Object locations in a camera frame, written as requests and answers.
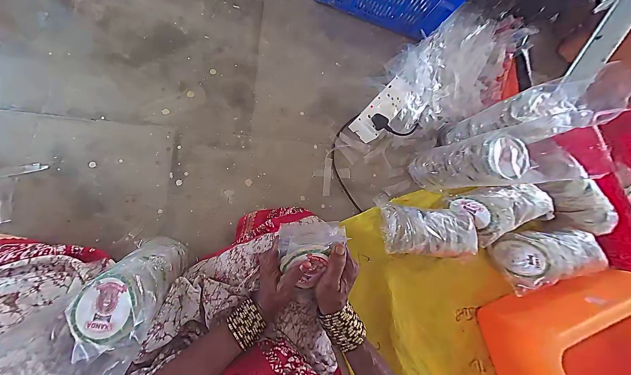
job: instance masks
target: yellow cloth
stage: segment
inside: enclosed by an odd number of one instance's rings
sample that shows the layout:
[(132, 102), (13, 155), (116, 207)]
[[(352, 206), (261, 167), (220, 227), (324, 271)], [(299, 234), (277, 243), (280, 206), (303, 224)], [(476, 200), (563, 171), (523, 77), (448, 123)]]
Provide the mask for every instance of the yellow cloth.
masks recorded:
[[(430, 208), (440, 197), (419, 191), (394, 201)], [(359, 263), (350, 302), (369, 341), (397, 375), (495, 374), (475, 313), (512, 289), (486, 252), (466, 259), (387, 254), (380, 224), (378, 208), (343, 221)]]

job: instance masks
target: bangle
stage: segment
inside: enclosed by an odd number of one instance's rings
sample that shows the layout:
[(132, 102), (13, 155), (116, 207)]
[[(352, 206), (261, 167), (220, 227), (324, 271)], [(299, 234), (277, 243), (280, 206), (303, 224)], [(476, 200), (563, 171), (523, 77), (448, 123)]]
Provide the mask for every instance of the bangle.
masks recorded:
[(357, 349), (366, 340), (366, 328), (350, 301), (339, 311), (322, 315), (318, 311), (320, 324), (327, 336), (343, 353)]
[(253, 346), (267, 328), (267, 323), (251, 298), (237, 306), (226, 321), (232, 336), (243, 351)]

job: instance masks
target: woman's hand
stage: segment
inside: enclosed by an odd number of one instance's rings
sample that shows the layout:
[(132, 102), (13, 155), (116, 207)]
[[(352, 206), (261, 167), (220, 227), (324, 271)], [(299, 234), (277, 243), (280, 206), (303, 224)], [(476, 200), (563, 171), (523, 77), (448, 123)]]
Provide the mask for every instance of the woman's hand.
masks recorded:
[(358, 273), (359, 266), (350, 257), (345, 245), (337, 244), (329, 255), (327, 271), (315, 287), (321, 314), (333, 314), (343, 308)]
[(265, 251), (260, 256), (260, 290), (253, 298), (267, 323), (272, 322), (283, 307), (292, 300), (294, 286), (304, 276), (303, 269), (311, 266), (308, 261), (305, 261), (299, 266), (290, 267), (285, 275), (281, 276), (278, 264), (278, 241), (274, 240), (271, 250)]

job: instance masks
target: blue plastic crate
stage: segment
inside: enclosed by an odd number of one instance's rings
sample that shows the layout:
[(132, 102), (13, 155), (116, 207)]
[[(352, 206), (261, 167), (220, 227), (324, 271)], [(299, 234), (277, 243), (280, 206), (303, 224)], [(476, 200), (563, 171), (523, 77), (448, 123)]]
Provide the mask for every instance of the blue plastic crate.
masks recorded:
[(316, 0), (407, 37), (422, 39), (465, 0)]

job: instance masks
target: woman's right hand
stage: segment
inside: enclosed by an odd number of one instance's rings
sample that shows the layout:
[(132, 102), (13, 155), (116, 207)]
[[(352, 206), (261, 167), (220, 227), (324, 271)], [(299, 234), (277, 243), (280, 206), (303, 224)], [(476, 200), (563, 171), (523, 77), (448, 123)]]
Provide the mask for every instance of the woman's right hand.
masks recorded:
[(333, 314), (345, 306), (353, 288), (359, 266), (343, 244), (337, 244), (329, 255), (327, 271), (315, 287), (320, 314)]

